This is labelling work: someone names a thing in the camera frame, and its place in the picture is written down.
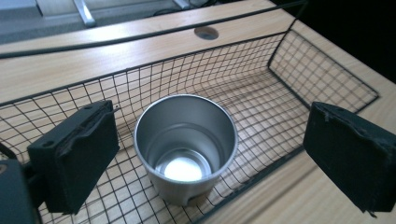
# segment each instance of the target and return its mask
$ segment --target wire basket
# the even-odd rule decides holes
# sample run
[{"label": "wire basket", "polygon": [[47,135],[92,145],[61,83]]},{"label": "wire basket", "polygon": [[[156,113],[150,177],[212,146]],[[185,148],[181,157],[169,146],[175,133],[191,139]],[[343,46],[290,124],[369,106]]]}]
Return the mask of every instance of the wire basket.
[{"label": "wire basket", "polygon": [[[192,93],[233,117],[239,148],[204,203],[164,202],[136,157],[132,133],[140,114],[168,95]],[[0,105],[0,140],[29,161],[26,148],[84,105],[112,100],[120,151],[77,215],[44,223],[189,223],[224,204],[302,151],[313,101],[359,112],[378,94],[293,30],[141,65]],[[0,154],[0,160],[7,157]]]}]

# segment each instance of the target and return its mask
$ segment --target wooden table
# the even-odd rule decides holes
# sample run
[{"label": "wooden table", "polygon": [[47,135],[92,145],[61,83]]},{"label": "wooden table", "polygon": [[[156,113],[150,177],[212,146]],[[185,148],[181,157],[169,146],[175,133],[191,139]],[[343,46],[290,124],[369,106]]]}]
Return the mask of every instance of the wooden table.
[{"label": "wooden table", "polygon": [[[57,48],[146,35],[271,7],[248,0],[217,7],[125,22],[66,35],[0,46],[0,53]],[[0,102],[61,87],[171,56],[288,28],[292,17],[283,10],[211,25],[219,38],[198,38],[193,30],[143,38],[100,48],[78,49],[0,60]],[[360,116],[396,133],[396,86],[301,22],[293,29],[373,86],[380,99]],[[314,164],[305,152],[283,165],[249,192],[221,208],[207,223],[394,223],[396,211],[363,214]]]}]

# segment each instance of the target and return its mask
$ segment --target wire mesh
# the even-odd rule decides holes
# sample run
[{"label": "wire mesh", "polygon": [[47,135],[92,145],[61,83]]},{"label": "wire mesh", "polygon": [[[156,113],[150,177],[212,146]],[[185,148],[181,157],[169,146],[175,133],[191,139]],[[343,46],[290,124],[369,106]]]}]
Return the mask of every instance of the wire mesh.
[{"label": "wire mesh", "polygon": [[[79,213],[52,214],[42,204],[43,222],[199,220],[301,147],[307,103],[319,100],[359,111],[376,99],[373,89],[297,33],[283,37],[281,33],[194,52],[1,105],[1,142],[20,162],[29,161],[28,145],[84,105],[106,99],[120,107],[115,114],[120,151]],[[174,206],[158,196],[136,157],[132,138],[135,122],[147,106],[178,93],[198,94],[220,104],[233,117],[239,136],[233,163],[206,200],[194,207]]]}]

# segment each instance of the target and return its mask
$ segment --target metal cup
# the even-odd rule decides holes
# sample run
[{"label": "metal cup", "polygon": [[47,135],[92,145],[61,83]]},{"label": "metal cup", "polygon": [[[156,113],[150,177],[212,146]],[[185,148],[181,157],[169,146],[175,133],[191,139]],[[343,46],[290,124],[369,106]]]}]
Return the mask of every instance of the metal cup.
[{"label": "metal cup", "polygon": [[169,203],[193,205],[237,150],[233,120],[206,98],[180,94],[150,105],[134,128],[134,148],[154,188]]}]

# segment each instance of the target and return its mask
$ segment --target round hole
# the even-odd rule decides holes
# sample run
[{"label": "round hole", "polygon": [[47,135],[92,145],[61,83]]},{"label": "round hole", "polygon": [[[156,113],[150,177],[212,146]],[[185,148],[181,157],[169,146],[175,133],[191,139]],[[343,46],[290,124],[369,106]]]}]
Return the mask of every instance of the round hole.
[{"label": "round hole", "polygon": [[2,174],[7,169],[5,164],[0,164],[0,174]]},{"label": "round hole", "polygon": [[205,40],[214,40],[219,37],[219,32],[208,26],[195,28],[194,33]]},{"label": "round hole", "polygon": [[43,147],[50,147],[53,144],[53,141],[48,141],[43,144]]}]

